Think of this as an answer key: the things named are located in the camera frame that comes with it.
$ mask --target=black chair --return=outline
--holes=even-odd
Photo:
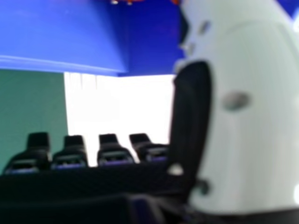
[[[122,147],[116,134],[100,135],[100,150],[98,152],[98,165],[122,165],[135,163],[133,156],[127,148]]]
[[[37,173],[50,167],[48,133],[31,133],[26,150],[15,155],[4,168],[3,174]]]
[[[152,143],[145,133],[131,134],[129,137],[141,161],[153,162],[167,159],[168,145]]]
[[[65,136],[64,148],[53,156],[52,169],[88,167],[86,149],[81,135]]]

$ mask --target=blue ceiling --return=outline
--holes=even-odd
[[[299,0],[278,0],[293,16]],[[108,76],[172,73],[178,7],[109,0],[8,0],[0,4],[0,68]]]

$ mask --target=white robot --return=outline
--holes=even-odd
[[[274,0],[183,0],[180,8],[188,30],[176,64],[170,172],[196,175],[187,198],[201,213],[299,223],[299,37],[291,19]],[[182,114],[189,116],[178,121]],[[292,218],[279,221],[283,214]]]

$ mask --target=white machine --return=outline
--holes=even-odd
[[[274,0],[183,0],[185,59],[211,71],[205,147],[189,203],[211,215],[299,208],[299,37]]]

